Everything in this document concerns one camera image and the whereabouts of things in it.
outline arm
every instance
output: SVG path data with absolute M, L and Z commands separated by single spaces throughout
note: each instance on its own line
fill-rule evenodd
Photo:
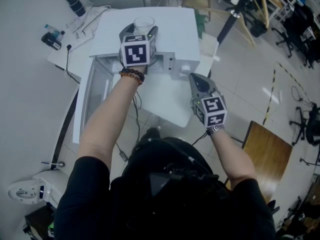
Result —
M 145 70 L 145 66 L 132 68 L 142 73 Z M 127 76 L 121 77 L 116 83 L 84 128 L 79 144 L 79 158 L 98 158 L 111 169 L 112 152 L 138 86 L 134 78 Z
M 224 129 L 213 133 L 211 140 L 230 180 L 232 190 L 243 180 L 257 178 L 254 164 L 248 154 L 234 143 Z

